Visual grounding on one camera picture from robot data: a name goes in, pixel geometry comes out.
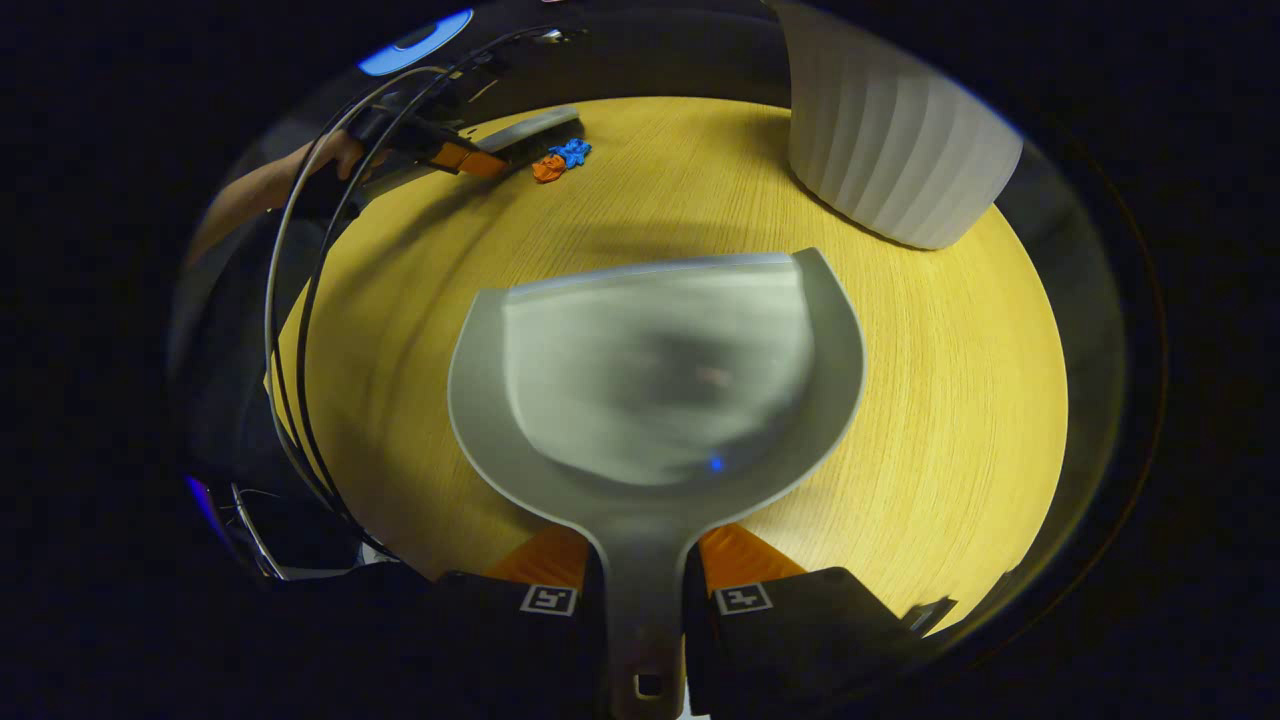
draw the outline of gray dustpan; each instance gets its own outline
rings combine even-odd
[[[814,249],[476,295],[453,430],[498,492],[600,555],[616,717],[680,715],[685,556],[818,468],[864,375],[858,316]]]

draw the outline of white ribbed vase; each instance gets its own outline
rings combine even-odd
[[[791,169],[854,222],[899,242],[946,247],[1004,190],[1014,128],[902,50],[845,20],[771,3],[791,60]]]

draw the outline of person's arm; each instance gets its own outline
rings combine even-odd
[[[182,261],[183,269],[191,268],[196,260],[236,228],[268,210],[284,206],[289,199],[293,177],[302,167],[310,147],[310,143],[303,145],[289,155],[268,163],[224,187],[214,197],[209,210],[205,211],[205,218],[200,222],[200,227],[196,228],[196,234]],[[338,177],[347,179],[351,177],[351,169],[364,154],[365,147],[347,135],[347,131],[335,131],[328,135],[324,145],[320,146],[312,172],[326,165],[329,160],[337,159]]]

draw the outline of wooden table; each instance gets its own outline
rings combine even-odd
[[[594,147],[584,167],[549,184],[527,172],[500,184],[428,176],[371,204],[329,255],[308,401],[356,516],[429,578],[480,571],[545,527],[490,489],[449,427],[449,359],[477,290],[817,246],[864,325],[865,395],[822,469],[742,524],[806,569],[849,568],[899,615],[951,596],[938,629],[964,618],[1025,553],[1066,438],[1057,328],[1000,211],[950,249],[916,251],[799,186],[785,109],[691,97],[577,108]],[[282,334],[285,368],[298,315]]]

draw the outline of dustpan handle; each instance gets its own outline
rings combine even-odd
[[[635,527],[600,538],[613,720],[675,720],[684,710],[684,539]]]

